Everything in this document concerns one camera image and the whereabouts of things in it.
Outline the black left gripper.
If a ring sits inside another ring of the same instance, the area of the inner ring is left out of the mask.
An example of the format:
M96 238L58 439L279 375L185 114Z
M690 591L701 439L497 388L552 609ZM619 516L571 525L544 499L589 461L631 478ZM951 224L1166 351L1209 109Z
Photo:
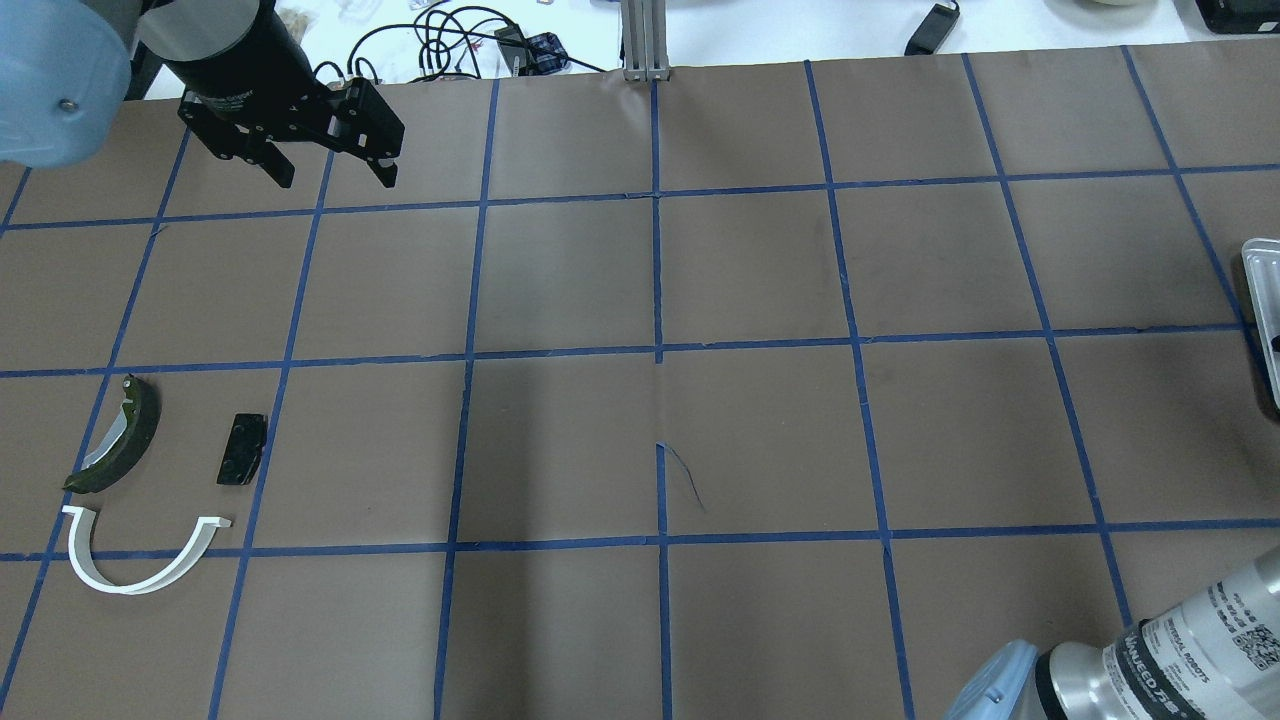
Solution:
M280 188L291 188L294 181L283 143L353 154L384 188L394 188L403 122L367 78L346 86L346 126L335 114L339 99L338 88L307 76L301 83L238 90L225 97L187 88L178 117L212 155L259 165Z

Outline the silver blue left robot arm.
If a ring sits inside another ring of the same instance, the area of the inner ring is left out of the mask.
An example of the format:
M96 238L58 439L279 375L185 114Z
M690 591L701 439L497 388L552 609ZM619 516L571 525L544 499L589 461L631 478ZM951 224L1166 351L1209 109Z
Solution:
M340 94L315 78L273 1L5 1L1 14L4 161L56 168L95 155L137 47L180 79L178 115L218 158L287 187L282 143L349 147Z

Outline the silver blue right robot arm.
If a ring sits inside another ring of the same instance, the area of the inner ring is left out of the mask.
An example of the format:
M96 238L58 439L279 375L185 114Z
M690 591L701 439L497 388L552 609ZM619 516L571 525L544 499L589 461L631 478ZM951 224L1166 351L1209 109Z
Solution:
M443 543L444 719L1254 719L1277 533L1228 214L1277 99L1114 53L396 87L351 356Z

